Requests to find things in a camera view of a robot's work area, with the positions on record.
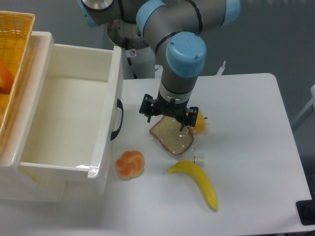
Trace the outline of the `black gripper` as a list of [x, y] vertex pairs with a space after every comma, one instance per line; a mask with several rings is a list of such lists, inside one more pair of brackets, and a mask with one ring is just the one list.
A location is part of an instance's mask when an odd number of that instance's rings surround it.
[[180, 131], [182, 131], [185, 126], [195, 127], [199, 112], [198, 107], [187, 108], [187, 104], [188, 100], [184, 103], [167, 101], [160, 92], [157, 95], [157, 99], [153, 99], [149, 94], [144, 94], [139, 113], [147, 118], [147, 122], [151, 121], [152, 116], [158, 115], [175, 118], [177, 121], [180, 121]]

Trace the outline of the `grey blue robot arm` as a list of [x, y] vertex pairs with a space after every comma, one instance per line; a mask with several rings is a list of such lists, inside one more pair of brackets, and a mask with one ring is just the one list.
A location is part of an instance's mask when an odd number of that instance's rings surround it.
[[78, 4], [90, 26], [119, 19], [137, 24], [161, 62], [157, 98], [145, 94], [139, 112], [147, 118], [172, 117], [182, 127], [194, 127], [198, 108], [188, 107], [188, 102], [207, 55], [200, 34], [235, 21], [240, 1], [187, 0], [168, 6], [161, 0], [80, 0]]

